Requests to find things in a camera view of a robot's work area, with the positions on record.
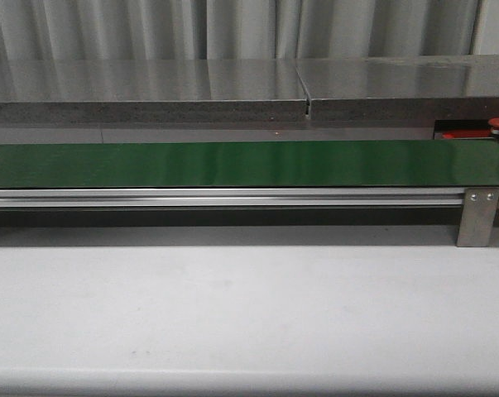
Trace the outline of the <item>aluminium conveyor side rail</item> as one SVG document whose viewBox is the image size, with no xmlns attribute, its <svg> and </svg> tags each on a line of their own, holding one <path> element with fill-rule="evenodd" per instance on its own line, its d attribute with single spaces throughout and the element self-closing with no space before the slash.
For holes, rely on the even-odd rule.
<svg viewBox="0 0 499 397">
<path fill-rule="evenodd" d="M 463 188 L 0 189 L 0 210 L 77 208 L 443 207 Z"/>
</svg>

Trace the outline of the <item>steel conveyor support bracket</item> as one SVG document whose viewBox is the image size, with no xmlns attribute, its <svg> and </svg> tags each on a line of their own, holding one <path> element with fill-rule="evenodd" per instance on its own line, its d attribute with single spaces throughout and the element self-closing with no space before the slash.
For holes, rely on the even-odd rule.
<svg viewBox="0 0 499 397">
<path fill-rule="evenodd" d="M 465 190 L 457 247 L 488 246 L 498 201 L 498 187 Z"/>
</svg>

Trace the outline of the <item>red bin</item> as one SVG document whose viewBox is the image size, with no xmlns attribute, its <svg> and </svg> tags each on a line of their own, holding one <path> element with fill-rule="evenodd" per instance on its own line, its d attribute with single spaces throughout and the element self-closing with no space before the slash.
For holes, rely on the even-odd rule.
<svg viewBox="0 0 499 397">
<path fill-rule="evenodd" d="M 493 139 L 499 143 L 499 130 L 451 130 L 439 132 L 436 139 Z"/>
</svg>

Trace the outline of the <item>grey pleated curtain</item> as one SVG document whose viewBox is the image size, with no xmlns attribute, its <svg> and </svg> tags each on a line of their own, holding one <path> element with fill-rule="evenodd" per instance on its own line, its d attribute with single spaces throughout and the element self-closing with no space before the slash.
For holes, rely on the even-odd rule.
<svg viewBox="0 0 499 397">
<path fill-rule="evenodd" d="M 478 1 L 0 1 L 0 60 L 468 55 Z"/>
</svg>

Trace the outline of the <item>right grey stone countertop slab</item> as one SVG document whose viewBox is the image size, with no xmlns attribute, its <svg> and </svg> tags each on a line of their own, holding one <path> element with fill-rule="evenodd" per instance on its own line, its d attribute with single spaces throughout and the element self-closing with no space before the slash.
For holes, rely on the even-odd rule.
<svg viewBox="0 0 499 397">
<path fill-rule="evenodd" d="M 499 55 L 297 60 L 317 122 L 499 117 Z"/>
</svg>

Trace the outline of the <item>grey stone countertop slab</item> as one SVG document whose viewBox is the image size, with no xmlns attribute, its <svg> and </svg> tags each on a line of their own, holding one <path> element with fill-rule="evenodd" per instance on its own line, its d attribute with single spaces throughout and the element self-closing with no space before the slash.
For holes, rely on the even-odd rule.
<svg viewBox="0 0 499 397">
<path fill-rule="evenodd" d="M 286 60 L 0 61 L 0 124 L 302 122 Z"/>
<path fill-rule="evenodd" d="M 499 55 L 297 60 L 317 122 L 499 117 Z"/>
</svg>

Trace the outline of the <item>left grey stone countertop slab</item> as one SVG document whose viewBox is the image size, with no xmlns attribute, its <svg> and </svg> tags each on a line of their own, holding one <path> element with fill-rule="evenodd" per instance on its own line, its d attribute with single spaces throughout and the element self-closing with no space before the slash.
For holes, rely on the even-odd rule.
<svg viewBox="0 0 499 397">
<path fill-rule="evenodd" d="M 302 122 L 286 60 L 0 61 L 0 124 Z"/>
</svg>

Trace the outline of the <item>green conveyor belt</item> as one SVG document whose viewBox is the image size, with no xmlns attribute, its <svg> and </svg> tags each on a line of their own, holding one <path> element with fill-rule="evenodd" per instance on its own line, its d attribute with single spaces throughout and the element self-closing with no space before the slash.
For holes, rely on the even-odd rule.
<svg viewBox="0 0 499 397">
<path fill-rule="evenodd" d="M 0 145 L 0 189 L 494 185 L 490 140 Z"/>
</svg>

